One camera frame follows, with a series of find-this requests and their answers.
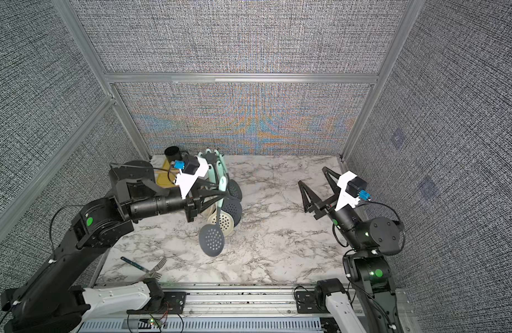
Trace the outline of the grey utensil rack stand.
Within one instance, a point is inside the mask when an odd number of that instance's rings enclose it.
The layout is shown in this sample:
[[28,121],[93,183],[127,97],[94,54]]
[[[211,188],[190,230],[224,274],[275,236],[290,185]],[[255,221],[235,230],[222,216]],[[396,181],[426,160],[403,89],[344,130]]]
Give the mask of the grey utensil rack stand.
[[229,172],[225,163],[224,155],[221,154],[217,149],[211,150],[207,148],[205,151],[201,151],[198,153],[199,158],[205,159],[207,163],[207,173],[205,174],[204,179],[210,182],[216,183],[219,185],[222,178],[225,179],[225,188],[227,190]]

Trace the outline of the grey skimmer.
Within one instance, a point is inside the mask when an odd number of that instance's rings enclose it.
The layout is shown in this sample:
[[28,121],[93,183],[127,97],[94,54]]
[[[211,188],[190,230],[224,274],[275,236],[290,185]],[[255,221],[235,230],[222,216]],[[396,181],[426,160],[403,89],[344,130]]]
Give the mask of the grey skimmer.
[[243,194],[241,191],[241,188],[239,184],[234,179],[228,180],[227,190],[229,191],[229,194],[235,198],[237,198],[239,201],[242,200]]
[[232,217],[234,227],[239,225],[243,215],[243,208],[239,200],[236,200],[236,198],[224,198],[221,211]]

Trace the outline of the grey skimmer lone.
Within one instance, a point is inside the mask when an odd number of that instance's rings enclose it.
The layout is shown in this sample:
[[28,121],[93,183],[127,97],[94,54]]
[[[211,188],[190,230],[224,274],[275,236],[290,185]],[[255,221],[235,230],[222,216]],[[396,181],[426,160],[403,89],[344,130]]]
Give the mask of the grey skimmer lone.
[[227,178],[222,176],[218,183],[219,195],[216,205],[216,223],[207,224],[200,229],[199,244],[203,252],[215,258],[221,254],[225,245],[225,237],[220,227],[221,208],[226,195]]

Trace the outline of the grey skimmer back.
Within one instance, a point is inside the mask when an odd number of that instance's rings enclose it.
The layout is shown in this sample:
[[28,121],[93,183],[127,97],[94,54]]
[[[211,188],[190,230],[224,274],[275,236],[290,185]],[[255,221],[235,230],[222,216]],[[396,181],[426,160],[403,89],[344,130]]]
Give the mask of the grey skimmer back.
[[234,179],[228,180],[227,190],[229,191],[229,194],[235,198],[237,198],[239,201],[242,200],[243,194],[241,191],[241,188],[239,184]]

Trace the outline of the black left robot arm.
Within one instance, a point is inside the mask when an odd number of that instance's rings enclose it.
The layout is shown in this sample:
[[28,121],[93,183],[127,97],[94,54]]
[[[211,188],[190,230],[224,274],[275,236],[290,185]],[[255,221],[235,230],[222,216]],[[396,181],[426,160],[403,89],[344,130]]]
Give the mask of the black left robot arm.
[[6,332],[71,332],[96,314],[151,313],[160,308],[163,291],[149,277],[114,291],[75,283],[140,220],[183,211],[193,221],[209,206],[231,198],[227,189],[205,180],[207,164],[202,158],[189,158],[174,187],[160,187],[154,171],[143,160],[112,165],[111,190],[82,206],[60,244],[52,245],[50,258],[24,286],[1,294]]

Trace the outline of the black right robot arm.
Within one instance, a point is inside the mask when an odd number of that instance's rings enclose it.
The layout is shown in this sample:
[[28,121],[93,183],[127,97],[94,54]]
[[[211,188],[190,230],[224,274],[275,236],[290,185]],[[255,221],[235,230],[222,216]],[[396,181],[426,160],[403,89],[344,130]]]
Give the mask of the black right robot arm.
[[350,292],[338,278],[319,280],[314,288],[314,305],[332,315],[341,332],[402,332],[397,309],[396,286],[386,257],[405,247],[404,224],[400,217],[384,216],[363,220],[357,208],[372,204],[368,183],[351,171],[338,174],[322,170],[333,194],[319,197],[303,181],[298,183],[306,213],[315,219],[332,220],[332,232],[341,234],[350,250],[343,255],[345,278],[354,290],[367,323],[354,313]]

